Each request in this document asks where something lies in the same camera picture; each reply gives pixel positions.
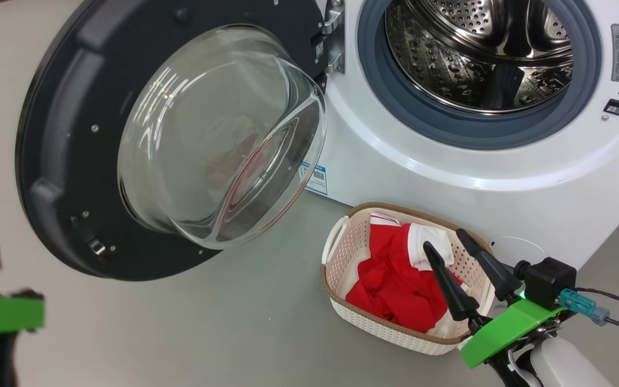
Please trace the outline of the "red garment with white stripes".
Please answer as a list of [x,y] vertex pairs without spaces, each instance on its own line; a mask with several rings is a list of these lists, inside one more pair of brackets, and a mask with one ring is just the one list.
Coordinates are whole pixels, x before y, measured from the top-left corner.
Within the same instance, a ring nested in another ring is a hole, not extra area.
[[[401,227],[405,224],[416,224],[421,228],[421,240],[423,242],[430,242],[436,248],[438,253],[444,260],[445,267],[451,267],[454,262],[454,254],[451,250],[451,244],[449,240],[449,235],[444,230],[434,226],[421,225],[417,223],[401,223],[394,218],[388,217],[381,213],[371,213],[369,218],[369,237],[375,233],[376,228],[386,228],[386,227]],[[417,263],[416,267],[419,267],[422,270],[430,269],[430,263]],[[439,336],[439,338],[444,338],[445,336],[450,336],[454,328],[452,328],[452,317],[450,316],[449,310],[445,313],[442,319],[438,321],[435,328],[429,330],[427,335]]]

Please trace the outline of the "black round glass washer door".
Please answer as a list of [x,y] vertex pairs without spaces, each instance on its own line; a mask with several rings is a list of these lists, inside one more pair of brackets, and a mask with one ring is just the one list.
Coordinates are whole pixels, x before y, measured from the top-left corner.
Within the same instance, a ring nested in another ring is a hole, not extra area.
[[42,244],[146,281],[267,231],[327,134],[316,0],[83,0],[20,115],[16,174]]

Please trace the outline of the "stainless steel washer drum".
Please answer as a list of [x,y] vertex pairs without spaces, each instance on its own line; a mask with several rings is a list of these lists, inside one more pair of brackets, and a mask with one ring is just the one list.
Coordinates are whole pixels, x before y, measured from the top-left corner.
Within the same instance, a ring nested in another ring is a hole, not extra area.
[[389,49],[421,93],[464,112],[521,112],[571,83],[565,27],[543,0],[392,0]]

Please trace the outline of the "cream perforated laundry basket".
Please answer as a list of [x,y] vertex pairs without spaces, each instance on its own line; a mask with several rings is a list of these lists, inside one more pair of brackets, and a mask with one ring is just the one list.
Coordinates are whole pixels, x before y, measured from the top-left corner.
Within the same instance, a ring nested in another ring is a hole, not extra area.
[[455,261],[452,274],[462,280],[466,292],[479,302],[477,311],[488,316],[495,301],[494,286],[479,263],[463,247],[455,231],[459,226],[428,214],[388,203],[369,202],[353,207],[339,219],[325,241],[320,281],[336,313],[347,323],[393,345],[427,355],[443,355],[459,346],[471,334],[464,321],[448,321],[443,335],[427,335],[398,326],[367,313],[346,301],[349,287],[357,278],[358,263],[369,258],[369,218],[372,212],[400,222],[435,226],[449,235]]

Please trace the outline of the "metal door hinge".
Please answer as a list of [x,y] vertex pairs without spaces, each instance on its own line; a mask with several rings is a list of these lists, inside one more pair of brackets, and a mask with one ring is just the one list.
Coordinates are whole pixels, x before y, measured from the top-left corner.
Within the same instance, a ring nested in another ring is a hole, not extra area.
[[323,6],[321,27],[325,52],[328,54],[326,74],[346,71],[346,0],[318,0]]

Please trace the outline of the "round drain filter cover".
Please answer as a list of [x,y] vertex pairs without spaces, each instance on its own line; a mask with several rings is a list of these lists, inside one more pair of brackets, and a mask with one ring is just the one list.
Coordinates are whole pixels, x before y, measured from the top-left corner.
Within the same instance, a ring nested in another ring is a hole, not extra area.
[[535,243],[514,236],[497,236],[489,240],[488,245],[497,260],[511,267],[516,267],[520,261],[536,264],[549,256]]

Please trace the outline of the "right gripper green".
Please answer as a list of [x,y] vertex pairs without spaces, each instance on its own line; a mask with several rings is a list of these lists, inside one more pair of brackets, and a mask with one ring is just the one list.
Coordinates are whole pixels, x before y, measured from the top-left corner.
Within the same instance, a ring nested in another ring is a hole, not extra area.
[[[491,281],[496,299],[501,302],[516,302],[497,318],[482,326],[460,350],[467,367],[475,368],[548,319],[557,316],[564,308],[558,306],[550,311],[528,299],[519,300],[516,291],[522,287],[521,280],[514,277],[506,265],[497,260],[466,230],[458,228],[455,233],[466,252],[477,260]],[[433,244],[428,241],[423,243],[423,252],[427,255],[452,318],[455,321],[480,318],[477,312],[478,301],[468,296],[457,284],[456,277],[445,267],[443,258]]]

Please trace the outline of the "blue energy label sticker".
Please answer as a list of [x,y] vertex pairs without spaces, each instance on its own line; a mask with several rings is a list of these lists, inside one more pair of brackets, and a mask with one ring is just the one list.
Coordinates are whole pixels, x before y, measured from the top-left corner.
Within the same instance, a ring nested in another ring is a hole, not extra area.
[[[300,179],[305,179],[309,170],[309,162],[303,161],[299,168]],[[322,165],[317,164],[310,172],[305,189],[323,196],[328,196],[327,173]]]

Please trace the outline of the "white front-load washing machine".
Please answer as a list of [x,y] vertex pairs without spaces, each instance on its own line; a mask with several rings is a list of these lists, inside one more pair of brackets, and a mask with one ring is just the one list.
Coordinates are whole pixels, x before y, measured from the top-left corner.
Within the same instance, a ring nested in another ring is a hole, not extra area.
[[383,202],[415,209],[486,242],[523,238],[582,267],[619,226],[619,82],[611,80],[611,25],[619,24],[619,0],[588,0],[602,37],[603,67],[578,121],[548,139],[501,151],[423,139],[385,114],[356,53],[364,1],[346,0],[346,71],[328,74],[328,133],[318,163],[327,173],[324,197],[350,206]]

